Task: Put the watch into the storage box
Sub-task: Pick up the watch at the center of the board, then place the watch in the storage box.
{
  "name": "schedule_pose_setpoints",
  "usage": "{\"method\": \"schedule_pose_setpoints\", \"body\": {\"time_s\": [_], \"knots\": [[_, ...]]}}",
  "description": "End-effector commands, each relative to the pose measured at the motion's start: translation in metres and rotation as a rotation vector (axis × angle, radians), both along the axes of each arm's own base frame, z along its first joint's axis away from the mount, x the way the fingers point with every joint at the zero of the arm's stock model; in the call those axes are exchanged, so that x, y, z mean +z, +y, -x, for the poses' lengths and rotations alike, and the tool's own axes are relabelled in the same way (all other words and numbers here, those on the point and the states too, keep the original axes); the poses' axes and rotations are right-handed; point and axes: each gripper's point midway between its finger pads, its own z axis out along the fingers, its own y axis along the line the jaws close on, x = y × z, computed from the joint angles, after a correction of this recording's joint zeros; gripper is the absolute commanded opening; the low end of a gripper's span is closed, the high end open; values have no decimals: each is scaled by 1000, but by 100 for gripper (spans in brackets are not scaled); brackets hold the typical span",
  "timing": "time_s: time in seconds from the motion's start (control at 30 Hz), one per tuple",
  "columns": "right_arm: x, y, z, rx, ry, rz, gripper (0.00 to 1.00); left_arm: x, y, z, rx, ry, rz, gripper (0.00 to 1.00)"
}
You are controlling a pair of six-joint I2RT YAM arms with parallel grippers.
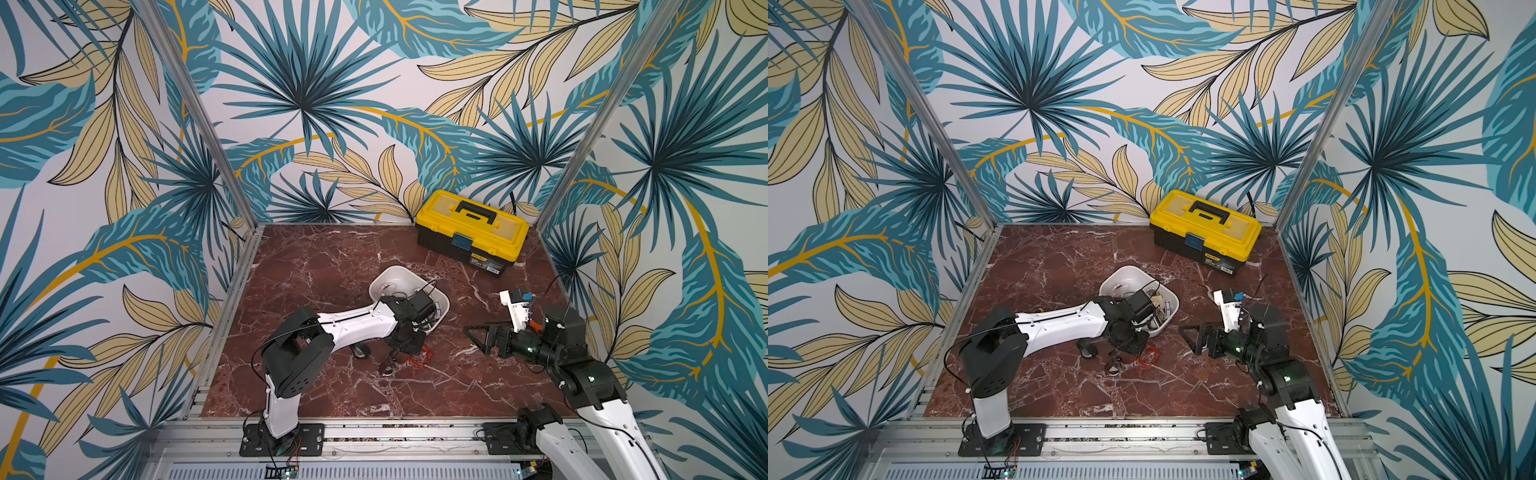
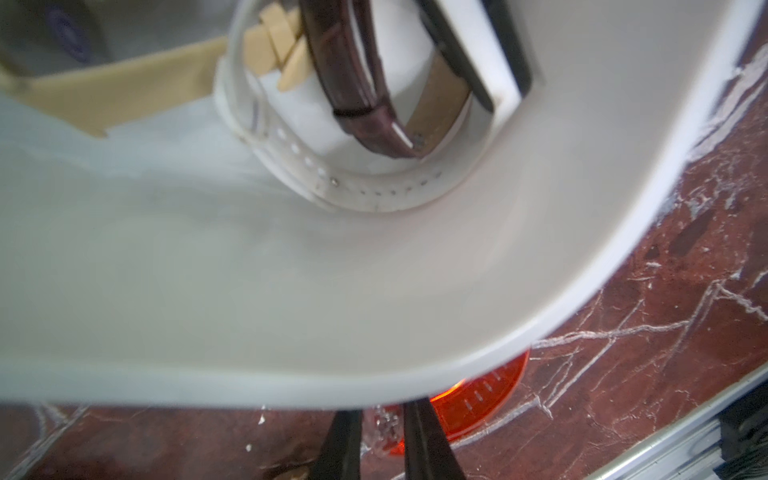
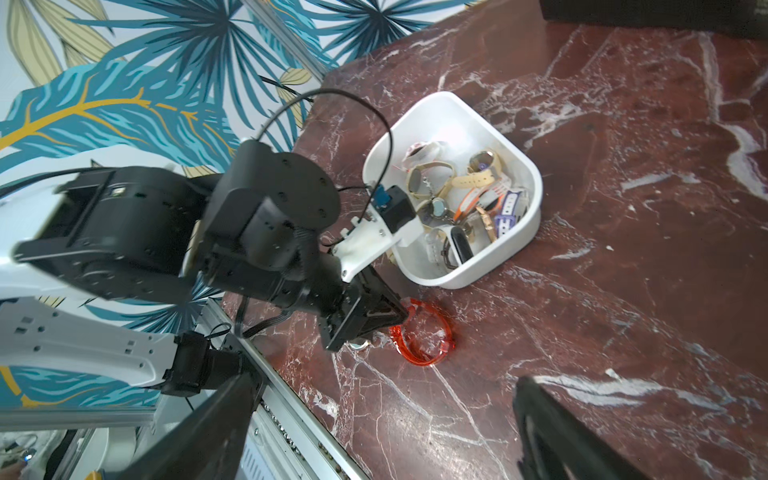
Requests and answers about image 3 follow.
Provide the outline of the beige square-face watch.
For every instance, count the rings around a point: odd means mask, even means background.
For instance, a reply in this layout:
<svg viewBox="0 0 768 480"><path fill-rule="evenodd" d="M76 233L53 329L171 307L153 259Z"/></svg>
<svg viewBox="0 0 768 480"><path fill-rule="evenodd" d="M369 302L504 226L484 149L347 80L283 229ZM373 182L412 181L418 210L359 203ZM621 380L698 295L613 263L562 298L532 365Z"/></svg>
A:
<svg viewBox="0 0 768 480"><path fill-rule="evenodd" d="M451 180L451 186L460 189L484 188L506 177L501 157L493 150L482 150L470 158L465 175Z"/></svg>

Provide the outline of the white fitness band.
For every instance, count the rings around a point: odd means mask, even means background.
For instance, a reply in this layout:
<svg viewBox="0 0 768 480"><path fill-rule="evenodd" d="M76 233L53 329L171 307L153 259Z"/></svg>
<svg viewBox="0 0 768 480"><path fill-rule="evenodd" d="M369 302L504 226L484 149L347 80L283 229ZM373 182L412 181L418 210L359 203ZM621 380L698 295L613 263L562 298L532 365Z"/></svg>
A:
<svg viewBox="0 0 768 480"><path fill-rule="evenodd" d="M468 236L455 225L431 229L425 236L425 245L429 260L448 270L455 270L474 257Z"/></svg>

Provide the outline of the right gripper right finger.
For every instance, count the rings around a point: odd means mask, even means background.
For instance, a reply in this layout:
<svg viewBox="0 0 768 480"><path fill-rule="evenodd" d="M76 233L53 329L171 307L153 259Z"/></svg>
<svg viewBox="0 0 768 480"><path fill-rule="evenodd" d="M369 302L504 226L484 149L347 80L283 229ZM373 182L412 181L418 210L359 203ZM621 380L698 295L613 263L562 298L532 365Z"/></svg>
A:
<svg viewBox="0 0 768 480"><path fill-rule="evenodd" d="M516 383L513 401L525 479L645 479L531 377Z"/></svg>

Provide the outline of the white orange watch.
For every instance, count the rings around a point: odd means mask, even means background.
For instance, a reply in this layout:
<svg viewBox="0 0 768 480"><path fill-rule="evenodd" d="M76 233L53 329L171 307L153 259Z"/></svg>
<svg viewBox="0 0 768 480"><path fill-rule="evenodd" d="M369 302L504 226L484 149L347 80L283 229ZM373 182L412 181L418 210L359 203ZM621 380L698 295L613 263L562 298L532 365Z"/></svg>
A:
<svg viewBox="0 0 768 480"><path fill-rule="evenodd" d="M469 214L475 212L477 206L480 206L489 213L497 212L507 192L508 189L504 186L472 189L460 202L454 213L453 220L455 222L463 220Z"/></svg>

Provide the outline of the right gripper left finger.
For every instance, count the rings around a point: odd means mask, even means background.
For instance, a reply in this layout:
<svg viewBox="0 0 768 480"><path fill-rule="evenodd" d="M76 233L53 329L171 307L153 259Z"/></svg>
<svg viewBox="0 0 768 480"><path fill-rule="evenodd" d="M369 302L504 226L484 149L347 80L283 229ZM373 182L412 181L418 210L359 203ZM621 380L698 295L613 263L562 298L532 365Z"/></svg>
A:
<svg viewBox="0 0 768 480"><path fill-rule="evenodd" d="M264 380L241 374L227 380L176 428L108 479L234 479Z"/></svg>

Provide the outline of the purple white watch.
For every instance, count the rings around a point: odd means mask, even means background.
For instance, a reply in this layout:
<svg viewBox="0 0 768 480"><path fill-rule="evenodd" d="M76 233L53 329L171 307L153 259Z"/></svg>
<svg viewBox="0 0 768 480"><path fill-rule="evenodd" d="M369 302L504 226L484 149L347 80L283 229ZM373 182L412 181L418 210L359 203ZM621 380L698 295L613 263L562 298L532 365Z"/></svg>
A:
<svg viewBox="0 0 768 480"><path fill-rule="evenodd" d="M498 203L494 217L495 232L498 238L510 233L528 209L528 192L522 189L510 190Z"/></svg>

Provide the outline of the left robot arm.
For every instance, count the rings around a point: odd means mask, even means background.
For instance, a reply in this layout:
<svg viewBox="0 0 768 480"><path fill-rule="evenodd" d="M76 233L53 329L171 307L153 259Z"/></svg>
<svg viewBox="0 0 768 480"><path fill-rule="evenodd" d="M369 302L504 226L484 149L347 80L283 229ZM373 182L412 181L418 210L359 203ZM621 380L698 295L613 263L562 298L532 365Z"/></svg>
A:
<svg viewBox="0 0 768 480"><path fill-rule="evenodd" d="M155 167L73 169L1 193L1 361L108 376L189 397L245 368L197 332L148 333L58 312L41 296L179 305L198 282L317 317L322 345L402 324L399 296L370 261L319 249L339 193L313 161L248 140L229 169L188 178Z"/></svg>

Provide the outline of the pink white watch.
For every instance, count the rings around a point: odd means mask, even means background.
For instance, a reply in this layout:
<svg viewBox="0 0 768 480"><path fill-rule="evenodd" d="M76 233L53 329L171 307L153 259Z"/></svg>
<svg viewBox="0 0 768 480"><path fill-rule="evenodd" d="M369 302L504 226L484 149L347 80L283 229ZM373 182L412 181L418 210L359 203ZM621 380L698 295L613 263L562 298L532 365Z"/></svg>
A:
<svg viewBox="0 0 768 480"><path fill-rule="evenodd" d="M417 142L411 145L398 168L404 172L412 170L418 165L440 161L444 155L447 144L443 141Z"/></svg>

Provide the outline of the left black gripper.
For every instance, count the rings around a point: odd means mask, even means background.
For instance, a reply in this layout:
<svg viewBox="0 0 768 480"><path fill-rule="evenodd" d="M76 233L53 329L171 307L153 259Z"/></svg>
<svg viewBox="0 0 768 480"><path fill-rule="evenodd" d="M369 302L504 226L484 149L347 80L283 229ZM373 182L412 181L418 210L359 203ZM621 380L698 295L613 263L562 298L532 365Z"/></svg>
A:
<svg viewBox="0 0 768 480"><path fill-rule="evenodd" d="M358 338L374 331L402 325L409 312L401 297L367 266L350 283L331 283L320 297L318 325L323 348L338 352Z"/></svg>

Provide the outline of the brown leather gold watch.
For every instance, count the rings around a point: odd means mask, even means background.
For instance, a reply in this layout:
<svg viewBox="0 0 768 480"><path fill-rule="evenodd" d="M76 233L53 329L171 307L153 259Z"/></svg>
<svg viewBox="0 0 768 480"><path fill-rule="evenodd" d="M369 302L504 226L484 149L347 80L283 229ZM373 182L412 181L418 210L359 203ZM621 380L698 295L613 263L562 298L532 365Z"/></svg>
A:
<svg viewBox="0 0 768 480"><path fill-rule="evenodd" d="M483 227L491 243L497 241L498 236L493 218L490 213L480 205L475 206L475 211L482 221Z"/></svg>

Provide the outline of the red translucent watch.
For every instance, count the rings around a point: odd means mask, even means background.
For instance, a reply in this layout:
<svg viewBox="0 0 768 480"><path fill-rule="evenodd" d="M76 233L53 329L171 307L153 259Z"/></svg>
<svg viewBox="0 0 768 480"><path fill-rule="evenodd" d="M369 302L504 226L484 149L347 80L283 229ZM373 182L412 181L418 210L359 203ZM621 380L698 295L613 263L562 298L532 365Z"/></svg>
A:
<svg viewBox="0 0 768 480"><path fill-rule="evenodd" d="M388 329L397 352L408 363L428 367L444 360L454 349L451 324L432 303L406 298L407 317L403 324Z"/></svg>

